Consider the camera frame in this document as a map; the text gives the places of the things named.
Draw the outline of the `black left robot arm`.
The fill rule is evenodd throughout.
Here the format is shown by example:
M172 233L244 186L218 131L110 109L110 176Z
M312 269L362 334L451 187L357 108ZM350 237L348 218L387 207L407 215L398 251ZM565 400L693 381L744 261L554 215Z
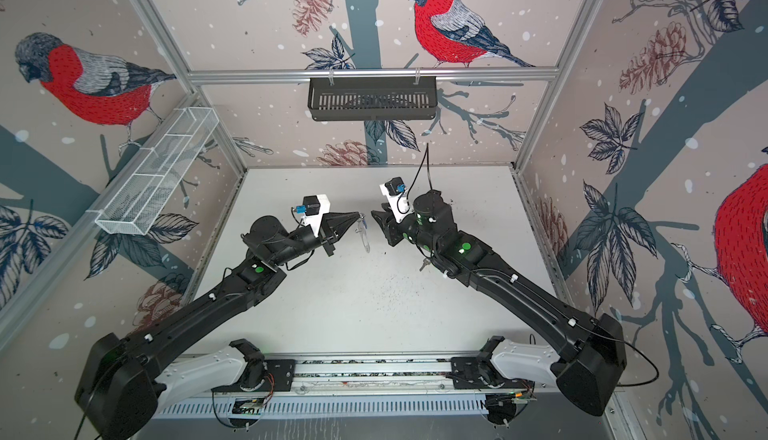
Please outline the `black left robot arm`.
M285 279L284 265L318 248L332 254L359 212L314 215L287 231L279 219L255 220L242 240L244 260L205 295L149 327L120 338L109 333L91 347L74 399L103 439L128 439L175 391L161 377L173 361L221 324L268 298Z

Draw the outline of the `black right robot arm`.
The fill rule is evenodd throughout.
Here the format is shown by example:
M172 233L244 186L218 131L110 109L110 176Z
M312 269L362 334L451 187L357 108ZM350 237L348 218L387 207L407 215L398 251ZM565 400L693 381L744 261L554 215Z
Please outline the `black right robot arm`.
M455 387L500 389L524 381L555 385L583 412L603 415L627 365L620 323L559 300L490 245L459 229L440 191L429 190L409 202L399 178L380 190L386 200L371 215L389 245L411 243L444 277L495 300L543 340L533 345L489 338L474 358L454 358L450 377Z

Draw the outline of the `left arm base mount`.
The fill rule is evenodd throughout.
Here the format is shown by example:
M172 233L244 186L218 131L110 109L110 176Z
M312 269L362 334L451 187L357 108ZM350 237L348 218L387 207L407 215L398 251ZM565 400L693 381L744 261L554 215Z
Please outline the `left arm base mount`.
M229 343L245 361L244 370L236 380L212 389L216 393L289 392L292 387L297 361L295 359L267 358L252 342L237 339Z

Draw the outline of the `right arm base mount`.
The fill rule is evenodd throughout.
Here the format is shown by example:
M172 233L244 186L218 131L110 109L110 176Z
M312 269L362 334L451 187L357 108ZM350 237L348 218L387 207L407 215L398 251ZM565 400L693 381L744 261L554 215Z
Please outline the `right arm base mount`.
M495 348L504 340L503 336L490 337L484 346L470 357L452 357L450 371L445 374L457 390L517 388L533 391L532 380L503 377L492 365L491 358Z

